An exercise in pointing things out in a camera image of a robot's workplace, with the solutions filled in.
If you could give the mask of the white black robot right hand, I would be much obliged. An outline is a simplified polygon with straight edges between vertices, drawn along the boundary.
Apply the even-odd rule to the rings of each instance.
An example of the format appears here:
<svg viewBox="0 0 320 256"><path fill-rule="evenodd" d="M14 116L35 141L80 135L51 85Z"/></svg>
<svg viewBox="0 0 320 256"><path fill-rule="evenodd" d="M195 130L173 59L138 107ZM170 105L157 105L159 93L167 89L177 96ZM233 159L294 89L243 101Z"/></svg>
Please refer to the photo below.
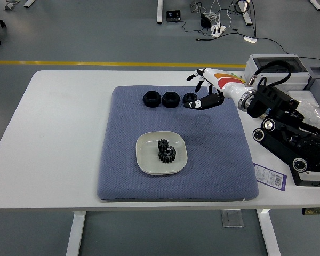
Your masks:
<svg viewBox="0 0 320 256"><path fill-rule="evenodd" d="M187 77L190 81L194 77L199 76L199 82L195 91L198 92L204 81L208 82L208 95L197 99L193 102L184 104L184 107L196 110L205 110L223 104L224 99L232 99L235 106L246 111L254 94L255 90L246 86L245 82L226 71L204 68L198 69L194 74Z"/></svg>

